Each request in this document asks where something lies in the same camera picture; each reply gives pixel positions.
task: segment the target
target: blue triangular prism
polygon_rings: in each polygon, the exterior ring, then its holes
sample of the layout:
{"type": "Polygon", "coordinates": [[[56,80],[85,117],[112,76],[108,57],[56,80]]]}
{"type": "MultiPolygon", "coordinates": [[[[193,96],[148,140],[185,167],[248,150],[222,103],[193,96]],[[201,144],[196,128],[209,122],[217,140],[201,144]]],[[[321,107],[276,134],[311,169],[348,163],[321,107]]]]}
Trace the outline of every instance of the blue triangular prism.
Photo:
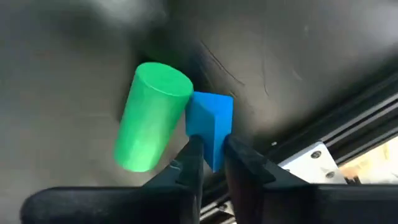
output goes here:
{"type": "Polygon", "coordinates": [[[204,157],[213,172],[224,160],[224,138],[231,133],[233,98],[212,93],[194,92],[185,110],[187,135],[199,135],[205,142],[204,157]]]}

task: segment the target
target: screw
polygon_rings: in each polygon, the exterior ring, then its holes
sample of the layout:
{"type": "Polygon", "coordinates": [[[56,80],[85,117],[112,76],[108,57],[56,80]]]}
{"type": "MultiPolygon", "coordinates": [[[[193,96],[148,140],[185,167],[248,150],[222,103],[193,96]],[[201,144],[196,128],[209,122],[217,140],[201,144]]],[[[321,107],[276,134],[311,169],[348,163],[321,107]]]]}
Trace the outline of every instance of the screw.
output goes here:
{"type": "Polygon", "coordinates": [[[321,156],[322,152],[321,151],[315,151],[311,154],[312,159],[318,159],[321,156]]]}
{"type": "Polygon", "coordinates": [[[228,206],[226,206],[226,204],[222,204],[218,207],[218,209],[220,209],[221,211],[225,212],[225,210],[227,209],[228,206]]]}
{"type": "Polygon", "coordinates": [[[333,171],[326,174],[326,178],[329,178],[329,179],[333,178],[334,176],[335,176],[335,173],[333,171]]]}

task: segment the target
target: scratch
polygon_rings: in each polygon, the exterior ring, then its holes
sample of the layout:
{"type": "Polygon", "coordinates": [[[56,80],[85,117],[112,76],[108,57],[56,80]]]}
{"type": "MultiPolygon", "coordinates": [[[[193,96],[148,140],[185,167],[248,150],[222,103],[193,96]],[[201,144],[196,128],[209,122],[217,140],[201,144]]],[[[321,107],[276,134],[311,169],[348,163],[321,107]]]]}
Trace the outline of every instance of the scratch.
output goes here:
{"type": "Polygon", "coordinates": [[[233,97],[233,98],[235,98],[235,99],[237,99],[238,97],[236,96],[236,94],[233,92],[233,91],[229,91],[229,94],[233,97]]]}
{"type": "Polygon", "coordinates": [[[293,69],[292,70],[292,75],[294,78],[296,78],[299,81],[303,81],[303,78],[293,69]]]}
{"type": "Polygon", "coordinates": [[[262,85],[264,86],[264,92],[269,97],[267,83],[266,83],[266,25],[263,24],[261,37],[261,73],[262,73],[262,85]]]}
{"type": "Polygon", "coordinates": [[[231,72],[229,72],[223,64],[221,64],[221,62],[216,58],[216,56],[211,52],[211,50],[207,47],[207,45],[205,43],[203,43],[202,40],[200,40],[200,43],[202,44],[202,46],[204,46],[204,48],[206,48],[206,50],[209,52],[211,58],[213,59],[213,61],[217,64],[217,66],[224,71],[226,74],[228,74],[230,77],[232,77],[236,82],[238,82],[239,84],[241,84],[242,86],[244,86],[245,84],[241,81],[238,80],[234,75],[231,74],[231,72]]]}
{"type": "Polygon", "coordinates": [[[207,72],[201,65],[199,65],[200,70],[203,72],[203,75],[205,76],[207,82],[210,84],[210,87],[212,90],[215,90],[213,83],[211,82],[210,77],[208,76],[207,72]]]}

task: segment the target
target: green cylinder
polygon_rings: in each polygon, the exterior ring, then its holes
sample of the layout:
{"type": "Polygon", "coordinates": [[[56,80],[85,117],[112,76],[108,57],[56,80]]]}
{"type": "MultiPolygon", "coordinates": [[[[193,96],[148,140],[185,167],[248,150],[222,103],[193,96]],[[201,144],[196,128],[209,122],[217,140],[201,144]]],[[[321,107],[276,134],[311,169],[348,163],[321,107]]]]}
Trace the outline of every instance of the green cylinder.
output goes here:
{"type": "Polygon", "coordinates": [[[153,169],[192,93],[182,72],[155,62],[138,66],[116,140],[116,162],[133,172],[153,169]]]}

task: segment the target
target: dark gray surface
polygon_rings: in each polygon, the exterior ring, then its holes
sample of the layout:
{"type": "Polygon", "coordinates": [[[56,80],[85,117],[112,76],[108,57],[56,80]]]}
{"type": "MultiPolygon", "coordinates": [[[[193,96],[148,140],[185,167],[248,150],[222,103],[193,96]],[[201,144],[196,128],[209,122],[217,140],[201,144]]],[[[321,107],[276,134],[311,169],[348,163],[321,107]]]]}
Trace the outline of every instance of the dark gray surface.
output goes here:
{"type": "MultiPolygon", "coordinates": [[[[130,174],[112,158],[135,49],[234,96],[234,132],[260,150],[396,54],[395,1],[173,2],[1,1],[1,223],[36,190],[140,185],[157,172],[130,174]],[[153,27],[165,30],[147,35],[153,27]]],[[[171,149],[185,144],[178,130],[171,149]]]]}

